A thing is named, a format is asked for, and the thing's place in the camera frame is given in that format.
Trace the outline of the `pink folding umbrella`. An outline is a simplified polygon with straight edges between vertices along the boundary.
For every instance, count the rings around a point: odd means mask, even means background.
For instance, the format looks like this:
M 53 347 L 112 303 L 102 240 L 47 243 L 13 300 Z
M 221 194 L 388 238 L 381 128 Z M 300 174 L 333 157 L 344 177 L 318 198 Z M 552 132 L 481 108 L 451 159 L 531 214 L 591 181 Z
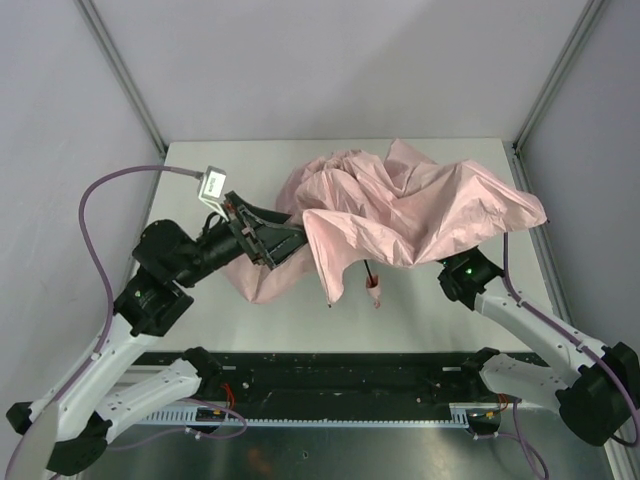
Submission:
M 226 279 L 254 304 L 274 300 L 316 272 L 333 305 L 343 295 L 345 270 L 361 260 L 413 268 L 547 220 L 536 196 L 477 162 L 439 165 L 399 139 L 385 158 L 341 151 L 293 170 L 275 208 L 303 225 L 308 243 L 275 269 L 245 256 L 224 268 Z

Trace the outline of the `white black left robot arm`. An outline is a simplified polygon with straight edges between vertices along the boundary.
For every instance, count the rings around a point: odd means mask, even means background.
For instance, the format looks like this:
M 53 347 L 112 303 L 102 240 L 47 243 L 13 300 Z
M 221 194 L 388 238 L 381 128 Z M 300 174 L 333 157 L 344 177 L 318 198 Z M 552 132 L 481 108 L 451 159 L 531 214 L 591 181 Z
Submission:
M 43 398 L 8 410 L 22 438 L 6 478 L 40 479 L 47 471 L 73 476 L 149 414 L 210 395 L 220 383 L 221 366 L 202 347 L 186 350 L 165 370 L 119 393 L 112 388 L 193 304 L 186 289 L 239 257 L 275 269 L 306 242 L 301 221 L 248 204 L 235 192 L 226 194 L 196 239 L 172 220 L 147 226 L 133 251 L 138 270 L 78 372 Z

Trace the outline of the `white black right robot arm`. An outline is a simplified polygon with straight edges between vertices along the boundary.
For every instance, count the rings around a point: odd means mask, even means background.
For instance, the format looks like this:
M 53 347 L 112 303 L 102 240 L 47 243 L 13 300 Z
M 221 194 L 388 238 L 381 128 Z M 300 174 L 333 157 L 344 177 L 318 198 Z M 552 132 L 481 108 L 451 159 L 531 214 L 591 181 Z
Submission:
M 626 423 L 639 422 L 639 358 L 628 345 L 608 346 L 528 301 L 507 267 L 478 249 L 442 262 L 447 298 L 517 337 L 542 360 L 534 365 L 486 347 L 471 361 L 485 387 L 541 406 L 589 445 L 602 446 Z

